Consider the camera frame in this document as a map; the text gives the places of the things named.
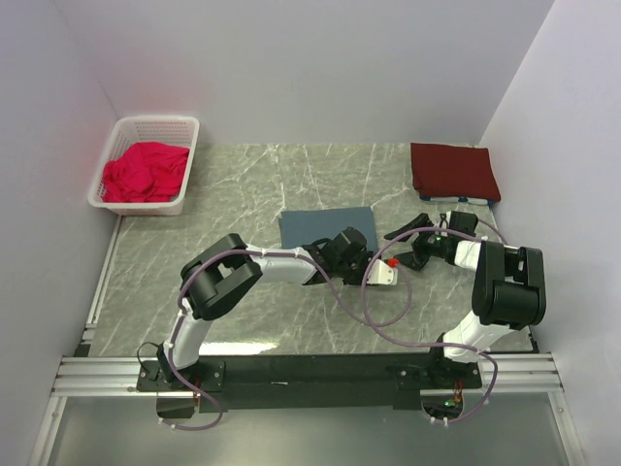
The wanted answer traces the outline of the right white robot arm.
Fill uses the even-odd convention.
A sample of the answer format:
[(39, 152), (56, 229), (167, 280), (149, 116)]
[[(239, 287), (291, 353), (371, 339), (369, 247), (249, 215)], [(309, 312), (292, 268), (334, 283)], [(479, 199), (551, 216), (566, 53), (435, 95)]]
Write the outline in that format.
[(411, 251), (396, 256), (413, 271), (432, 257), (474, 272), (471, 310), (452, 330), (445, 344), (426, 363), (430, 383), (447, 387), (460, 375), (459, 364), (475, 363), (478, 353), (513, 331), (539, 324), (546, 310), (544, 260), (541, 250), (506, 246), (478, 238), (477, 215), (450, 211), (434, 225), (425, 213), (384, 235), (409, 242)]

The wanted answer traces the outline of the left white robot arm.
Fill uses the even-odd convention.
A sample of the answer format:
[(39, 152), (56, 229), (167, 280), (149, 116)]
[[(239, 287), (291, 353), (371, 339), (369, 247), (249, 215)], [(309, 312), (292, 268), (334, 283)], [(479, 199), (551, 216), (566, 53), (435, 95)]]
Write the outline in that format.
[(353, 227), (333, 239), (288, 250), (260, 249), (236, 233), (226, 235), (180, 272), (178, 317), (157, 351), (159, 378), (173, 390), (188, 387), (212, 322), (231, 312), (255, 285), (340, 279), (359, 286), (373, 255), (365, 236)]

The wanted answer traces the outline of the blue-grey t-shirt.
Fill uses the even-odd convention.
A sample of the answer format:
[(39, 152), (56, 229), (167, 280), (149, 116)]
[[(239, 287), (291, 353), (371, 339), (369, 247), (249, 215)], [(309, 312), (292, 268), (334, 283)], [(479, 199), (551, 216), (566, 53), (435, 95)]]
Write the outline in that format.
[(347, 227), (353, 227), (365, 236), (369, 250), (378, 250), (375, 217), (370, 207), (285, 211), (278, 226), (283, 249), (293, 249), (322, 238), (333, 239)]

